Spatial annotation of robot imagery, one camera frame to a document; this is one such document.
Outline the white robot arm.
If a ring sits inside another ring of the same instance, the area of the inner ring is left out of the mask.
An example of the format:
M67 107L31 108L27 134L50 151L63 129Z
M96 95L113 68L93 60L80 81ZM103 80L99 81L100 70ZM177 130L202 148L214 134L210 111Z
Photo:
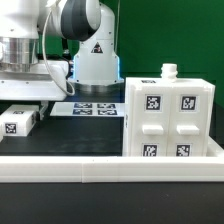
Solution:
M77 87L121 84L114 25L99 0L0 0L0 101L62 101ZM49 60L48 35L77 40L78 53Z

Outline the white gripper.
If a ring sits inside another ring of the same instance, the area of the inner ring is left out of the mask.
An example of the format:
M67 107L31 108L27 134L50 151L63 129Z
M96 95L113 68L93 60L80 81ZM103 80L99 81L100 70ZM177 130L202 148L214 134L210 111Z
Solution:
M48 109L48 101L62 101L66 94L55 84L43 61L29 72L0 71L0 100L41 101L40 120Z

